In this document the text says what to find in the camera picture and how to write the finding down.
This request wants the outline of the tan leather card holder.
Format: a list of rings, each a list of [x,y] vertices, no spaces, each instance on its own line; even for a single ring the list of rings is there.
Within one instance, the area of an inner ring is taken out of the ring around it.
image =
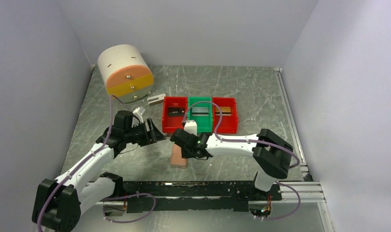
[[[185,169],[187,167],[188,160],[182,157],[181,148],[173,144],[171,157],[170,157],[170,166],[175,168]]]

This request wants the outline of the gold credit card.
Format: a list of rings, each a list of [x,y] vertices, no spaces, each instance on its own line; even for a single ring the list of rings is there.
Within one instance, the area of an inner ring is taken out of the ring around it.
[[[223,116],[230,116],[232,115],[231,107],[225,106],[225,107],[215,107],[215,115],[219,116],[222,114]]]

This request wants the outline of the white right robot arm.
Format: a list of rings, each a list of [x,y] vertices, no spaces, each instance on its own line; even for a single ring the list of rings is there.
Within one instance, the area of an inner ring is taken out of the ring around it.
[[[252,196],[265,199],[273,183],[286,179],[291,159],[296,157],[293,146],[269,129],[244,136],[215,135],[203,132],[199,136],[176,129],[170,141],[181,148],[185,159],[209,159],[216,156],[252,158],[260,167],[255,175]]]

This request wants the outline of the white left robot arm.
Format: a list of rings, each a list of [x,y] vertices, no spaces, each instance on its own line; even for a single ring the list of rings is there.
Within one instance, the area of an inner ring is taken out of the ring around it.
[[[103,173],[96,181],[93,177],[127,144],[147,146],[166,139],[150,118],[133,124],[135,118],[131,111],[118,111],[110,118],[110,126],[80,161],[55,179],[44,179],[39,184],[31,218],[38,231],[46,228],[70,232],[82,214],[97,202],[103,199],[118,201],[125,197],[121,176]]]

